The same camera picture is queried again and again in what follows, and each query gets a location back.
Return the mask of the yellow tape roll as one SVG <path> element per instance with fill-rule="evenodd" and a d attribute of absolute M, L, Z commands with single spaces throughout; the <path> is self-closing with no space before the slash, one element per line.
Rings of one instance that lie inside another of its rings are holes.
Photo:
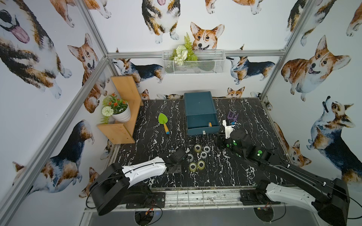
<path fill-rule="evenodd" d="M 201 145 L 199 145 L 199 144 L 196 144 L 196 145 L 194 146 L 194 151 L 195 151 L 196 153 L 201 152 L 202 149 L 203 149 L 203 147 L 202 147 Z"/>
<path fill-rule="evenodd" d="M 205 162 L 204 161 L 198 161 L 197 166 L 198 170 L 203 170 L 205 168 Z"/>
<path fill-rule="evenodd" d="M 191 172 L 195 172 L 198 169 L 198 165 L 196 163 L 190 163 L 189 164 L 189 170 Z"/>

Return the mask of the yellow tape roll top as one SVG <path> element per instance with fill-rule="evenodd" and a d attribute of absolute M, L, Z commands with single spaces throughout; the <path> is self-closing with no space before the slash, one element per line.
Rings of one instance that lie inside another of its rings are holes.
<path fill-rule="evenodd" d="M 203 149 L 203 147 L 202 147 L 201 145 L 199 145 L 199 144 L 196 144 L 196 145 L 194 146 L 194 151 L 195 151 L 196 153 L 201 152 L 202 149 Z"/>

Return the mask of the teal drawer cabinet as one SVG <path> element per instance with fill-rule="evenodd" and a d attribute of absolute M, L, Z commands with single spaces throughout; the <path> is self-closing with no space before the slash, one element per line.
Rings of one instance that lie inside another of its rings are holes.
<path fill-rule="evenodd" d="M 220 125 L 210 91 L 184 94 L 186 132 L 189 136 L 217 134 Z"/>

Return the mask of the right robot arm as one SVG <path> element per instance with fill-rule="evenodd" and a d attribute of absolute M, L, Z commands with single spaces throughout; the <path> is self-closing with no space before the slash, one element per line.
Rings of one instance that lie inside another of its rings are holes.
<path fill-rule="evenodd" d="M 285 187 L 261 180 L 254 190 L 240 193 L 243 204 L 283 202 L 316 213 L 332 226 L 347 225 L 351 198 L 346 182 L 329 180 L 290 164 L 273 150 L 252 144 L 250 136 L 243 129 L 218 133 L 214 141 L 218 148 L 230 151 L 237 160 L 281 177 L 293 185 Z"/>

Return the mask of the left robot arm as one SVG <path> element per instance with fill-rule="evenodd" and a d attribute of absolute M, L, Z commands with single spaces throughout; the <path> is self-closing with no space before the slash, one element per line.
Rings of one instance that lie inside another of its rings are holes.
<path fill-rule="evenodd" d="M 121 204 L 148 206 L 153 195 L 147 186 L 138 183 L 152 177 L 175 173 L 187 163 L 188 155 L 178 148 L 171 154 L 162 154 L 136 165 L 111 164 L 90 186 L 90 197 L 99 216 L 104 216 Z"/>

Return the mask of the clear tape roll left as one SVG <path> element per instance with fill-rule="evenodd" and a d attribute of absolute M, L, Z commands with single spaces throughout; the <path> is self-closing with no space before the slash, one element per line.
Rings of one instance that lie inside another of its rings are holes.
<path fill-rule="evenodd" d="M 188 162 L 189 163 L 194 161 L 194 156 L 191 153 L 187 154 L 187 157 L 188 157 Z"/>

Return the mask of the clear tape roll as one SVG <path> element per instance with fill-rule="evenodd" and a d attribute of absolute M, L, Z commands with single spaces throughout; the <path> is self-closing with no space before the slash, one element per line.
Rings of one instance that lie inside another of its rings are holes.
<path fill-rule="evenodd" d="M 189 163 L 194 161 L 194 156 L 191 153 L 187 154 L 187 157 L 188 157 L 188 162 Z"/>
<path fill-rule="evenodd" d="M 211 148 L 210 148 L 209 146 L 204 146 L 204 147 L 203 147 L 203 151 L 204 151 L 205 153 L 210 153 Z"/>
<path fill-rule="evenodd" d="M 202 159 L 205 159 L 205 158 L 207 158 L 207 153 L 204 152 L 204 151 L 202 151 L 202 152 L 200 153 L 200 156 L 201 156 Z"/>

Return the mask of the clear tape roll upper right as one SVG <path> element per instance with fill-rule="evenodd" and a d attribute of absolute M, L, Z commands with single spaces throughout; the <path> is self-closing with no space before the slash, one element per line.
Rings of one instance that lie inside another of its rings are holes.
<path fill-rule="evenodd" d="M 203 147 L 203 151 L 204 151 L 205 153 L 210 153 L 211 148 L 210 148 L 209 146 L 204 146 L 204 147 Z"/>

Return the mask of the clear tape roll middle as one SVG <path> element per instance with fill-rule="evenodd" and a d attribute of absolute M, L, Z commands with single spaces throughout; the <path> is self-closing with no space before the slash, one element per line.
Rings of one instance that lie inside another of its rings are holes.
<path fill-rule="evenodd" d="M 200 153 L 200 156 L 201 156 L 202 159 L 205 159 L 205 158 L 207 158 L 207 153 L 204 152 L 204 151 L 202 151 L 202 152 Z"/>

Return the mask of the purple pink garden fork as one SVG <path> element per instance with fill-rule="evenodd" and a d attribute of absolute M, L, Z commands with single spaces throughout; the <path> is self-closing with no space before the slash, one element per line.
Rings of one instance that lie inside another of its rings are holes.
<path fill-rule="evenodd" d="M 239 114 L 233 111 L 229 111 L 227 115 L 227 121 L 229 125 L 235 125 L 237 122 Z"/>

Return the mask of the white flower pot plant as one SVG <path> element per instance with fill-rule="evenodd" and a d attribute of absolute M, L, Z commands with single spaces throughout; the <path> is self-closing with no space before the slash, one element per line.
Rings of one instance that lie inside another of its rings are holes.
<path fill-rule="evenodd" d="M 112 93 L 103 100 L 101 123 L 108 124 L 111 117 L 121 123 L 126 123 L 131 119 L 131 109 L 129 103 L 118 95 Z"/>

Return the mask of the wooden shelf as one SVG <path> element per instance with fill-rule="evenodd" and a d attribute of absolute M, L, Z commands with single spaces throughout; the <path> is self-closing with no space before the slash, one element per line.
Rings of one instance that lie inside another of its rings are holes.
<path fill-rule="evenodd" d="M 132 76 L 111 78 L 117 92 L 103 100 L 98 129 L 113 144 L 133 144 L 133 132 L 143 102 Z"/>

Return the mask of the green white artificial plant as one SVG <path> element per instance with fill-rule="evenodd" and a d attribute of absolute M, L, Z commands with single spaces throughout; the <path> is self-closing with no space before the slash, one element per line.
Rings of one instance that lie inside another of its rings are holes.
<path fill-rule="evenodd" d="M 170 60 L 179 66 L 183 66 L 191 61 L 198 61 L 188 33 L 184 36 L 184 44 L 178 45 L 177 48 L 173 50 Z"/>

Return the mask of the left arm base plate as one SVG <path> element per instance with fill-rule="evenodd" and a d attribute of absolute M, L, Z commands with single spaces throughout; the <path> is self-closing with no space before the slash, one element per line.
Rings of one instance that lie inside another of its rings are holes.
<path fill-rule="evenodd" d="M 148 194 L 132 194 L 126 197 L 126 209 L 146 209 L 151 207 L 165 207 L 166 193 L 155 192 Z"/>

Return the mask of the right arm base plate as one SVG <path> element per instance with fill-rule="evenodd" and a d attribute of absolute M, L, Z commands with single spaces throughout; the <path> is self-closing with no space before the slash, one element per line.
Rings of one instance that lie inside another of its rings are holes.
<path fill-rule="evenodd" d="M 265 193 L 257 189 L 240 190 L 240 201 L 245 206 L 250 205 L 267 205 L 267 204 L 281 204 L 281 202 L 274 202 L 270 200 Z"/>

